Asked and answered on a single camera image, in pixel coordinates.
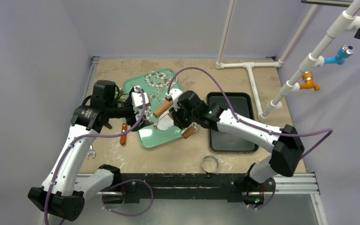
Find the orange handle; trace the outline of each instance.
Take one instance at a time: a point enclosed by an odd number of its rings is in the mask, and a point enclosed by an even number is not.
[[[125,132],[128,130],[128,125],[126,123],[122,124],[121,132]],[[124,145],[126,143],[126,135],[122,135],[119,140],[119,144]]]

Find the white wall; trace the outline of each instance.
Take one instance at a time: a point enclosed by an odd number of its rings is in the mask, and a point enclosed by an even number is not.
[[[319,9],[278,70],[282,83],[293,75],[343,10]],[[346,33],[336,38],[322,54],[332,57],[342,45],[354,45],[356,53],[343,66],[325,65],[312,70],[320,91],[302,90],[286,98],[299,133],[334,129],[333,134],[305,158],[308,170],[316,172],[329,224],[360,224],[360,40],[353,35]],[[303,138],[303,142],[309,148],[318,139]]]
[[[60,0],[0,0],[0,224],[36,224],[90,56]]]
[[[63,2],[92,55],[215,58],[230,1]],[[225,57],[277,55],[303,7],[300,0],[238,0]]]

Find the black motor joint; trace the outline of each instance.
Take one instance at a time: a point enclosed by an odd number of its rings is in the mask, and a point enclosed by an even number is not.
[[[206,105],[195,92],[188,90],[178,97],[177,105],[177,110],[169,110],[175,126],[184,129],[196,122],[203,128],[218,130],[217,122],[223,109],[217,104]]]
[[[71,120],[75,124],[85,126],[87,130],[93,129],[100,133],[101,129],[112,126],[109,124],[111,118],[125,118],[126,123],[133,126],[136,123],[136,112],[133,109],[132,88],[125,101],[120,101],[120,89],[113,81],[99,80],[93,85],[92,95],[87,96],[82,105],[74,110]],[[137,131],[151,123],[143,116],[142,121],[132,131]]]

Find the tabletop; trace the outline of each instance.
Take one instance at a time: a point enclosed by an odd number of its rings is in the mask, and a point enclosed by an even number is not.
[[[228,60],[225,63],[244,62],[245,60]],[[272,60],[254,60],[255,62],[272,62]],[[208,71],[222,86],[224,91],[245,92],[252,98],[255,120],[257,111],[246,69],[215,69],[215,60],[128,60],[100,59],[97,65],[94,82],[111,80],[120,87],[125,80],[161,68],[178,71],[185,67],[200,67]],[[273,99],[281,83],[276,68],[254,68],[253,73],[263,109]],[[178,80],[184,90],[193,90],[206,101],[209,92],[219,91],[207,75],[198,70],[187,70],[179,74]],[[286,104],[282,100],[282,109],[269,114],[265,124],[283,127],[292,125]],[[113,129],[103,128],[102,134],[121,132],[122,119],[110,119]],[[208,130],[200,128],[188,139],[177,140],[146,149],[139,143],[137,133],[127,135],[125,145],[120,145],[119,138],[98,138],[93,143],[96,152],[94,159],[85,159],[80,173],[94,173],[99,166],[109,164],[121,169],[122,173],[203,173],[202,159],[214,155],[219,160],[217,173],[245,173],[255,162],[266,158],[269,153],[259,148],[254,153],[216,153],[209,147]],[[306,173],[303,161],[299,162],[296,173]]]

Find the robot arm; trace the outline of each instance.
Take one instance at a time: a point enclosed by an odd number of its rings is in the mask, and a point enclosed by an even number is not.
[[[126,101],[120,102],[119,98],[119,88],[114,82],[97,81],[93,86],[92,95],[74,110],[66,143],[53,169],[41,187],[32,187],[28,193],[28,198],[41,211],[45,210],[46,196],[52,184],[54,171],[59,165],[60,169],[56,181],[50,190],[48,213],[69,221],[78,218],[85,202],[98,191],[111,186],[113,183],[118,183],[117,181],[120,180],[119,169],[109,165],[102,165],[92,176],[80,183],[75,183],[75,179],[89,147],[93,144],[102,127],[112,128],[108,123],[110,118],[126,118],[127,124],[133,126],[140,117],[138,112],[142,108],[143,101],[141,94],[135,88],[130,91]],[[144,98],[145,104],[148,106],[147,93],[144,93]],[[88,99],[90,99],[90,105],[86,105]],[[150,122],[143,117],[133,131],[148,125]],[[82,138],[73,145],[71,144],[74,139],[82,135],[92,136]],[[62,159],[68,147],[71,149]]]
[[[193,123],[203,128],[234,134],[254,142],[269,153],[267,158],[253,164],[245,176],[245,182],[256,185],[265,182],[276,174],[291,177],[301,159],[304,146],[299,137],[283,137],[261,131],[236,120],[230,109],[220,108],[217,104],[206,105],[193,91],[182,93],[179,89],[170,91],[167,101],[173,105],[169,113],[175,126],[183,130],[183,134],[192,134]],[[286,125],[284,128],[274,127],[237,115],[255,126],[277,133],[297,134],[294,127]]]

